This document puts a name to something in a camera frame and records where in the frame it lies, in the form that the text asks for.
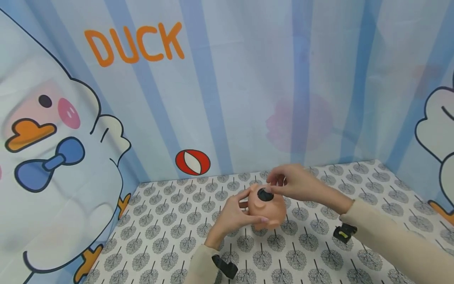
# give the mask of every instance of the duck eye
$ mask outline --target duck eye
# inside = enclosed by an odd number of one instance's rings
[[[50,97],[48,97],[46,95],[39,96],[38,102],[41,106],[43,106],[47,109],[52,106],[52,100],[50,99]]]

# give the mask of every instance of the white floor mat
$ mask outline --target white floor mat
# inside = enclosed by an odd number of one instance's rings
[[[406,229],[454,255],[454,229],[378,160],[308,169],[352,198],[362,198]],[[225,199],[266,171],[140,184],[85,284],[181,284]],[[411,283],[377,253],[332,237],[338,215],[313,202],[286,199],[279,229],[247,227],[225,238],[220,255],[238,266],[217,283]]]

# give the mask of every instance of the duck cartoon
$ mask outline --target duck cartoon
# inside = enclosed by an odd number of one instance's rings
[[[131,144],[95,92],[1,10],[0,27],[0,283],[82,256],[78,283],[129,201],[118,164]]]
[[[426,100],[424,114],[425,117],[416,124],[415,136],[421,146],[441,163],[439,183],[451,208],[443,208],[433,200],[428,203],[454,225],[454,89],[436,88]]]

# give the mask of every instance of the red circle logo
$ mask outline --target red circle logo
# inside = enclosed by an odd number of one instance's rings
[[[175,157],[175,163],[180,171],[190,175],[202,175],[211,166],[210,158],[205,153],[193,149],[180,151]]]

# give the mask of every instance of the hand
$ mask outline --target hand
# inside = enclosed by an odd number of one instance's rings
[[[275,167],[268,174],[266,182],[270,183],[265,187],[267,192],[296,200],[317,202],[339,214],[346,213],[353,204],[352,199],[318,180],[300,164]]]
[[[247,208],[248,204],[247,201],[241,202],[241,200],[245,199],[250,192],[251,189],[248,188],[227,199],[215,224],[208,232],[207,239],[205,240],[207,247],[217,250],[227,234],[247,225],[267,223],[269,221],[268,218],[262,216],[250,216],[249,211],[242,210]]]

